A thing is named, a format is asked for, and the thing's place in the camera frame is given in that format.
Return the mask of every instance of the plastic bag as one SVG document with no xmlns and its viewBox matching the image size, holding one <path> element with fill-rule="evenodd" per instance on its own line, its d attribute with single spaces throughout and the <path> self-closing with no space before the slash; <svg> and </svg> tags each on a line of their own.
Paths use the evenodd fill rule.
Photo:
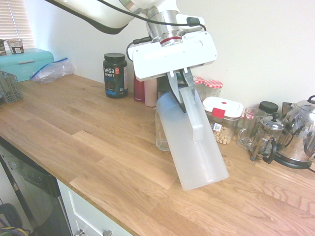
<svg viewBox="0 0 315 236">
<path fill-rule="evenodd" d="M 70 75 L 73 72 L 73 64 L 68 58 L 64 58 L 43 66 L 34 75 L 30 76 L 30 78 L 35 82 L 45 84 L 61 78 L 62 76 Z"/>
</svg>

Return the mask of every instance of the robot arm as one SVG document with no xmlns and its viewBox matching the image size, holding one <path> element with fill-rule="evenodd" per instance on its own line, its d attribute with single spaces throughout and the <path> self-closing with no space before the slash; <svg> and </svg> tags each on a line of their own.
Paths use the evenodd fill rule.
<svg viewBox="0 0 315 236">
<path fill-rule="evenodd" d="M 172 92 L 184 112 L 177 72 L 181 73 L 186 86 L 194 94 L 190 69 L 210 64 L 217 58 L 213 40 L 203 26 L 203 18 L 181 14 L 176 0 L 46 1 L 109 34 L 119 33 L 135 17 L 145 20 L 151 43 L 128 49 L 135 75 L 139 81 L 167 75 Z"/>
</svg>

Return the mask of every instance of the red bottle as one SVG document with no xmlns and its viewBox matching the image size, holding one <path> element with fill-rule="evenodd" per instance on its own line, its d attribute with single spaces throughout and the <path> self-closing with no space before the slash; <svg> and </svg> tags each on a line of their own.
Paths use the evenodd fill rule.
<svg viewBox="0 0 315 236">
<path fill-rule="evenodd" d="M 133 77 L 133 99 L 136 102 L 144 102 L 144 81 L 140 82 Z"/>
</svg>

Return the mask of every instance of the window blind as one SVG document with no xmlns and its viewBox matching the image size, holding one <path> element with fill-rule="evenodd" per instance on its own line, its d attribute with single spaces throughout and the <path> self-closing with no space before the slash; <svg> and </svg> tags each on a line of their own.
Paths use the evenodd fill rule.
<svg viewBox="0 0 315 236">
<path fill-rule="evenodd" d="M 24 0 L 0 0 L 0 39 L 20 38 L 24 48 L 35 43 Z"/>
</svg>

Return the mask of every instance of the wire basket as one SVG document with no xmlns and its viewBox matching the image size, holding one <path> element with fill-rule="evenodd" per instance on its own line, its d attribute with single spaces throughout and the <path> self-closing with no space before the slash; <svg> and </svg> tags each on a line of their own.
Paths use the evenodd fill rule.
<svg viewBox="0 0 315 236">
<path fill-rule="evenodd" d="M 18 80 L 15 75 L 0 71 L 0 93 L 6 103 L 21 100 L 22 93 L 18 88 Z"/>
</svg>

